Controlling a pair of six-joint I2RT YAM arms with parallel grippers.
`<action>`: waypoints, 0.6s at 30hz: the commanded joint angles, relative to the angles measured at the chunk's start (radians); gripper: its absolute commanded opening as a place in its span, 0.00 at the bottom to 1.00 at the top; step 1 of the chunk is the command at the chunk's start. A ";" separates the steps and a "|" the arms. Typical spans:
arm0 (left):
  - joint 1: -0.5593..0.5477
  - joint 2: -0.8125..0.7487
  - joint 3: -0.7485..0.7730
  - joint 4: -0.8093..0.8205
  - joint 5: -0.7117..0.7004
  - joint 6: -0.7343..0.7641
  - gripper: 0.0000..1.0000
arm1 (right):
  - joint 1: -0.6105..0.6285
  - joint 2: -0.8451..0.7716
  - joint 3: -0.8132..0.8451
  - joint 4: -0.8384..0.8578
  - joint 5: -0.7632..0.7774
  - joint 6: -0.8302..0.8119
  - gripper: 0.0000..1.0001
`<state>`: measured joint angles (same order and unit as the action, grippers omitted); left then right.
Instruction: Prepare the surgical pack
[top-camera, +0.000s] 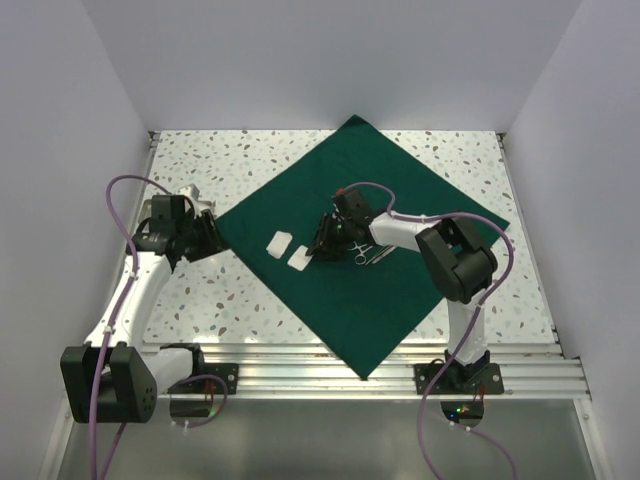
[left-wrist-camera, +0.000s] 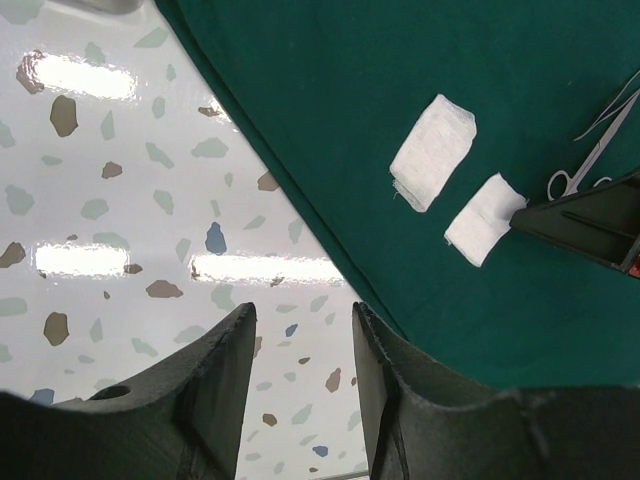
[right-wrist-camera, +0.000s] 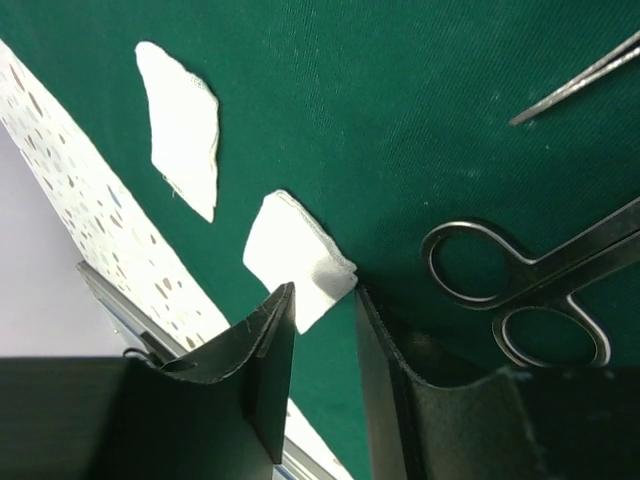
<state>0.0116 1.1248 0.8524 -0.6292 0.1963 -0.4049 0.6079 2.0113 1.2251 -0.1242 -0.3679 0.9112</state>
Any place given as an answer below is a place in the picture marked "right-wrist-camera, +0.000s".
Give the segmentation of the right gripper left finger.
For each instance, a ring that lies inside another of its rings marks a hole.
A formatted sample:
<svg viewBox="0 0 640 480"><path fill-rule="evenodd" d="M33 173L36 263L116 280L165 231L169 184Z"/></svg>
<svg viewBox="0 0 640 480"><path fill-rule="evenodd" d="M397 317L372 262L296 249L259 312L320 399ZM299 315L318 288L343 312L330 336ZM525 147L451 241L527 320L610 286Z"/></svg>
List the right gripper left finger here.
<svg viewBox="0 0 640 480"><path fill-rule="evenodd" d="M182 355L134 349L130 463L279 463L294 346L295 287Z"/></svg>

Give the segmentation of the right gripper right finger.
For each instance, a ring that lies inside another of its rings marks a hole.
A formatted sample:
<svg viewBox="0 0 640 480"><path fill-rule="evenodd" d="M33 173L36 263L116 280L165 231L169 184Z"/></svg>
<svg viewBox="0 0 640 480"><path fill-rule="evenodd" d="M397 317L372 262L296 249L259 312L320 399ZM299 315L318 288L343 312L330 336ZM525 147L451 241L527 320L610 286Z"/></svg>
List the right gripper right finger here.
<svg viewBox="0 0 640 480"><path fill-rule="evenodd" d="M635 479L635 368L487 371L360 287L358 359L377 479Z"/></svg>

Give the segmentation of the white gauze pad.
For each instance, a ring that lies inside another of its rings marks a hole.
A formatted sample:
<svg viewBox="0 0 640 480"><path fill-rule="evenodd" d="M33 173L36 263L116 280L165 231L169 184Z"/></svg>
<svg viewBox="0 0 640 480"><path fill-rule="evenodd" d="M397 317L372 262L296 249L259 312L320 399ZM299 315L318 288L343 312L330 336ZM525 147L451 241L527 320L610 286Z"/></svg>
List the white gauze pad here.
<svg viewBox="0 0 640 480"><path fill-rule="evenodd" d="M151 163L205 221L217 205L219 102L208 85L158 45L135 47L148 101Z"/></svg>
<svg viewBox="0 0 640 480"><path fill-rule="evenodd" d="M295 285L295 325L306 333L354 289L357 266L293 196L264 197L246 241L243 263L269 291Z"/></svg>

